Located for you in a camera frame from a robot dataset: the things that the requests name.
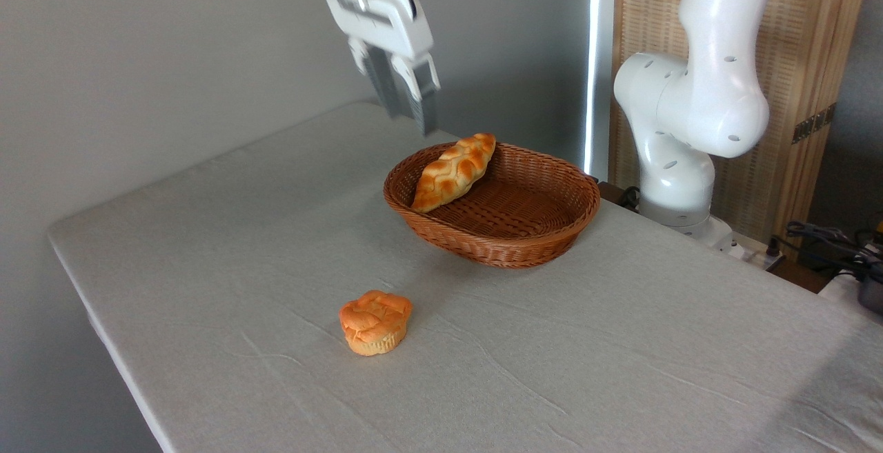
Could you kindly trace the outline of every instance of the bread basket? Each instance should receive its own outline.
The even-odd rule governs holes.
[[[454,143],[430,146],[401,161],[384,182],[384,198],[429,243],[499,268],[529,268],[571,248],[600,205],[598,185],[559,158],[498,143],[488,171],[460,199],[420,214],[410,208],[417,180]]]

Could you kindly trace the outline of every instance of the braided bread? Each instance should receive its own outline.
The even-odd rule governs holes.
[[[485,174],[495,148],[492,134],[460,139],[423,169],[410,207],[426,213],[466,194]]]
[[[370,290],[340,309],[340,326],[353,352],[372,356],[391,352],[407,334],[413,306],[404,296]]]

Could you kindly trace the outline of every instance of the gray wall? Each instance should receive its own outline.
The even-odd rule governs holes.
[[[864,0],[822,158],[810,221],[851,235],[881,220],[883,0]]]
[[[580,163],[586,0],[421,0],[442,127]],[[0,450],[155,451],[45,239],[371,96],[322,0],[0,0]]]

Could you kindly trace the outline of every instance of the black cable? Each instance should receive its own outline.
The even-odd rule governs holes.
[[[622,196],[616,204],[620,205],[620,207],[637,208],[640,193],[641,190],[637,186],[628,186],[625,188],[625,191],[622,192]]]
[[[817,261],[822,261],[822,262],[826,262],[831,265],[835,265],[835,267],[839,267],[842,270],[848,270],[848,271],[852,271],[852,272],[855,272],[858,274],[863,274],[863,275],[876,274],[870,268],[864,268],[863,267],[864,264],[856,265],[856,264],[852,264],[852,263],[845,263],[842,261],[836,261],[836,259],[830,259],[830,258],[820,256],[817,253],[811,252],[805,248],[801,248],[800,246],[794,245],[794,243],[789,243],[788,241],[786,241],[785,239],[782,239],[779,236],[773,235],[773,239],[777,240],[782,245],[788,246],[788,248],[791,248],[797,252],[805,254],[806,256],[808,256],[812,259],[817,259]]]

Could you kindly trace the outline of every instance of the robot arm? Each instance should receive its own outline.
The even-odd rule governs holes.
[[[723,251],[732,230],[710,215],[708,154],[738,157],[766,130],[754,50],[767,1],[681,0],[690,59],[634,54],[614,83],[637,144],[641,214]]]
[[[439,80],[429,55],[433,36],[419,2],[326,1],[337,26],[349,37],[356,66],[371,79],[389,116],[410,113],[423,135],[432,132]],[[399,98],[398,83],[407,92],[407,107]]]
[[[681,0],[690,58],[659,98],[663,130],[693,148],[734,158],[760,141],[769,106],[754,51],[768,0]]]

